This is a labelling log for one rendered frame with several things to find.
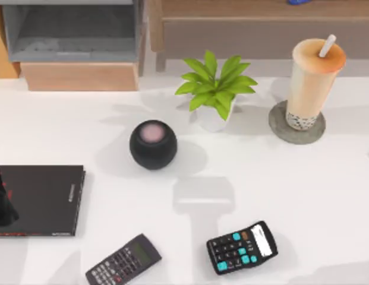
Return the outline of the black round speaker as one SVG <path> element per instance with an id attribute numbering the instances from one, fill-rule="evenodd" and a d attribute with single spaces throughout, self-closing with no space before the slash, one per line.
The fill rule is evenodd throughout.
<path id="1" fill-rule="evenodd" d="M 146 120 L 133 130 L 129 140 L 134 161 L 148 170 L 166 167 L 176 156 L 178 141 L 173 129 L 160 120 Z"/>

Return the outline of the green potted plant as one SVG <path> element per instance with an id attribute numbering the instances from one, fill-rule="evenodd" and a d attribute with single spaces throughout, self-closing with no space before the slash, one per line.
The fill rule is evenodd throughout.
<path id="1" fill-rule="evenodd" d="M 237 96 L 255 93 L 258 83 L 243 72 L 251 65 L 239 55 L 229 57 L 218 68 L 216 55 L 206 50 L 203 60 L 185 58 L 191 68 L 181 76 L 185 81 L 175 95 L 190 95 L 189 111 L 194 112 L 199 125 L 209 132 L 220 132 L 227 126 L 234 111 Z"/>

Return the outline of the grey round coaster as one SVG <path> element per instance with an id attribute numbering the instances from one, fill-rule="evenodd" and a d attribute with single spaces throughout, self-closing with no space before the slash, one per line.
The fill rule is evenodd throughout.
<path id="1" fill-rule="evenodd" d="M 294 118 L 300 126 L 310 126 L 308 129 L 294 129 L 288 124 L 286 114 L 287 101 L 283 100 L 272 107 L 269 112 L 269 126 L 273 133 L 287 143 L 295 145 L 311 144 L 319 140 L 326 130 L 326 120 L 322 113 L 309 125 L 305 119 Z"/>

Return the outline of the black calculator with blue keys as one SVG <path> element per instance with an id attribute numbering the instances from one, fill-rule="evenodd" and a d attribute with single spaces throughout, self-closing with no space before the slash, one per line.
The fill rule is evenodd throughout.
<path id="1" fill-rule="evenodd" d="M 278 255 L 274 236 L 263 220 L 210 239 L 206 248 L 219 276 L 260 266 Z"/>

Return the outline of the pale wooden drawer front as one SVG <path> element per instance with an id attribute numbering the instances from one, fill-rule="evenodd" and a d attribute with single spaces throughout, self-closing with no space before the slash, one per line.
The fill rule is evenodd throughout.
<path id="1" fill-rule="evenodd" d="M 22 62 L 30 91 L 137 91 L 138 65 L 123 62 Z"/>

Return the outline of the dark scientific calculator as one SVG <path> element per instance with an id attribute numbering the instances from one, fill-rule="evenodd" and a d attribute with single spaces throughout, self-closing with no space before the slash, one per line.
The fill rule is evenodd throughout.
<path id="1" fill-rule="evenodd" d="M 161 259 L 151 241 L 141 233 L 89 269 L 86 279 L 89 285 L 126 285 Z"/>

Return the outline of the wooden shelf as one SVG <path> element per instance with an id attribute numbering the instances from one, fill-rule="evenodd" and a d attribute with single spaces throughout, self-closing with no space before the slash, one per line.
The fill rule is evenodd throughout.
<path id="1" fill-rule="evenodd" d="M 337 37 L 343 74 L 369 76 L 369 0 L 145 0 L 156 68 L 169 60 L 238 54 L 256 75 L 287 75 L 292 48 L 307 38 Z"/>

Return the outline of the milk tea cup with straw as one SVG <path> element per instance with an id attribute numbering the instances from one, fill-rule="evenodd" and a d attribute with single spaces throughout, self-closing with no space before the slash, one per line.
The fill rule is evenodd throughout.
<path id="1" fill-rule="evenodd" d="M 335 79 L 346 63 L 336 36 L 299 42 L 292 51 L 292 75 L 286 105 L 286 121 L 298 131 L 316 122 Z"/>

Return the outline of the black book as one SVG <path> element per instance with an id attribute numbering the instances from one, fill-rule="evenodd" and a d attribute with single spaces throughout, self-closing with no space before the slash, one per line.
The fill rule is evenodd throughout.
<path id="1" fill-rule="evenodd" d="M 75 236 L 84 166 L 3 165 L 1 174 L 18 219 L 0 227 L 0 238 Z"/>

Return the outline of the grey pierced drawer inside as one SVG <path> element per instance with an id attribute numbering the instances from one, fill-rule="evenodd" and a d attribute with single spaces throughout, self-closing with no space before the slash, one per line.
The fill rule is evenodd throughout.
<path id="1" fill-rule="evenodd" d="M 135 62 L 144 0 L 1 0 L 12 62 Z"/>

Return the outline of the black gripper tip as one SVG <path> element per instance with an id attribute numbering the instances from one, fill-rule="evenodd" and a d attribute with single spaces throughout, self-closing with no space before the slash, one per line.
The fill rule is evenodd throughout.
<path id="1" fill-rule="evenodd" d="M 19 219 L 19 215 L 5 190 L 0 168 L 0 227 L 5 227 L 13 224 Z"/>

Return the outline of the wooden cupboard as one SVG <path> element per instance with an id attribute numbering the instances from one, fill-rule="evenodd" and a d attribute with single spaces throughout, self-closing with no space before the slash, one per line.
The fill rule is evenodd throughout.
<path id="1" fill-rule="evenodd" d="M 0 79 L 18 78 L 20 72 L 20 64 L 9 61 L 4 19 L 2 16 L 2 7 L 0 6 Z"/>

